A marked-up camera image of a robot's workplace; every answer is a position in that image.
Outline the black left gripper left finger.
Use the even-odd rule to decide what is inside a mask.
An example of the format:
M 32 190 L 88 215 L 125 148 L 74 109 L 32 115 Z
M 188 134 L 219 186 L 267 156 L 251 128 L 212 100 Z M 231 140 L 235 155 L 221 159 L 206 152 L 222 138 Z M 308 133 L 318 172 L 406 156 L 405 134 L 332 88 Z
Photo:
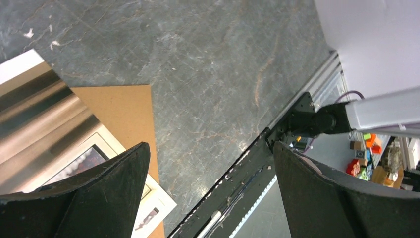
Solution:
M 61 181 L 0 198 L 3 238 L 129 238 L 150 162 L 142 142 Z

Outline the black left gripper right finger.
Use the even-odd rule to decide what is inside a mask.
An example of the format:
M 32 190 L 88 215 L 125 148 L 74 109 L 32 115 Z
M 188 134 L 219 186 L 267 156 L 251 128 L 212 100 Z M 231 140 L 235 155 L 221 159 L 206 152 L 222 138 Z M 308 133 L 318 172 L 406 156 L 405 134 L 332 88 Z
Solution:
M 419 193 L 353 177 L 281 142 L 273 155 L 292 237 L 419 237 Z

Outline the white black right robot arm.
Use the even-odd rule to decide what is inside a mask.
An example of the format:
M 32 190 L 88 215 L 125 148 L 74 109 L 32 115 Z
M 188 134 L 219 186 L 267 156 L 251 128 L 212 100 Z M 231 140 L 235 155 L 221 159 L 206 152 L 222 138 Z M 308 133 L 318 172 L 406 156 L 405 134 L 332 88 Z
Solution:
M 420 89 L 404 89 L 375 97 L 335 103 L 317 112 L 292 112 L 286 119 L 293 135 L 315 138 L 320 134 L 351 131 L 383 135 L 420 136 Z

